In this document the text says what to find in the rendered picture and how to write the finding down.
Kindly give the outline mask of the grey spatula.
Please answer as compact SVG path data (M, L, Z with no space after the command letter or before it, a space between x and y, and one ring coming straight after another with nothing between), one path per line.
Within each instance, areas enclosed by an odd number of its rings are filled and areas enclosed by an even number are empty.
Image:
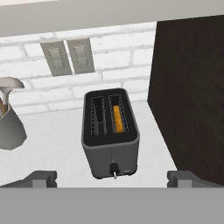
M24 88L24 83L13 77L1 77L0 78L0 91L3 94L3 106L2 115L8 111L9 94L15 88Z

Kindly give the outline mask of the pale grey wall cupboard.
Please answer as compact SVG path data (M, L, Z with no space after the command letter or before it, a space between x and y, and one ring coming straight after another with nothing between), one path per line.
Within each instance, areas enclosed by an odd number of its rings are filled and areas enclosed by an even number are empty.
M224 14L224 0L57 0L0 6L0 37Z

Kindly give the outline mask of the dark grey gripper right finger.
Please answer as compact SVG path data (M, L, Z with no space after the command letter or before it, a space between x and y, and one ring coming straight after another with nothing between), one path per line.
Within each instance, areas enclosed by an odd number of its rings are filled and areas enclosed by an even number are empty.
M167 187L174 188L223 188L223 185L218 185L210 181L198 178L191 171L168 171L167 172Z

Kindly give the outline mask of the golden bread slice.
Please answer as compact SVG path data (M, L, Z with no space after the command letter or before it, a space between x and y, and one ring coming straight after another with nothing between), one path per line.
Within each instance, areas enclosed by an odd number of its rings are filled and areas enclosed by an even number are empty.
M118 105L113 107L114 110L114 118L115 118L115 129L117 133L123 133L123 122L120 113L120 109Z

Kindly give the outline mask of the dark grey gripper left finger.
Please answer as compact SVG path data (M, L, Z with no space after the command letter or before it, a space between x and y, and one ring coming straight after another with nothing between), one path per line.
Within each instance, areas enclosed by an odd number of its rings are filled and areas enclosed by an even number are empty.
M3 188L55 188L56 179L56 171L33 171L23 179L3 185Z

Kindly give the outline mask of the black toaster lever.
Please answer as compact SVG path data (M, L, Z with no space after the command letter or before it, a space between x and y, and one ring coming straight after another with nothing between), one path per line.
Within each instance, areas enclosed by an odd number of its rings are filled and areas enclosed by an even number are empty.
M109 166L109 173L114 177L114 179L117 178L117 175L119 174L120 170L119 170L119 166L118 163L112 163Z

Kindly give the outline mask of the grey wall socket plate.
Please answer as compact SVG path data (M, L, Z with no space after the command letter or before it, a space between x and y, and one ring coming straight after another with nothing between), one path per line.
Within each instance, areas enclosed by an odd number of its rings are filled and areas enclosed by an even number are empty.
M68 39L67 46L76 74L87 74L95 71L92 48L89 38Z
M45 55L45 59L52 76L63 76L73 73L69 64L65 45L62 40L41 42L40 46Z

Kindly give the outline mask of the dark wood tall cabinet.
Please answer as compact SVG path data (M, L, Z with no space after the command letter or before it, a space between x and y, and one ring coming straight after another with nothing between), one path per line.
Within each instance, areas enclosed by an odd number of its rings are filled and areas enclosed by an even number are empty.
M176 167L224 186L224 15L157 23L148 103Z

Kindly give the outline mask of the grey two-slot toaster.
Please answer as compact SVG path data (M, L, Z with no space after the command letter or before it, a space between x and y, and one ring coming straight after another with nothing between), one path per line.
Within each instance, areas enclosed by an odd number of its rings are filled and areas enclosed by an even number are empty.
M113 107L119 106L123 133L116 132ZM90 91L84 96L81 144L96 179L113 177L109 166L118 163L117 176L137 171L140 133L124 88Z

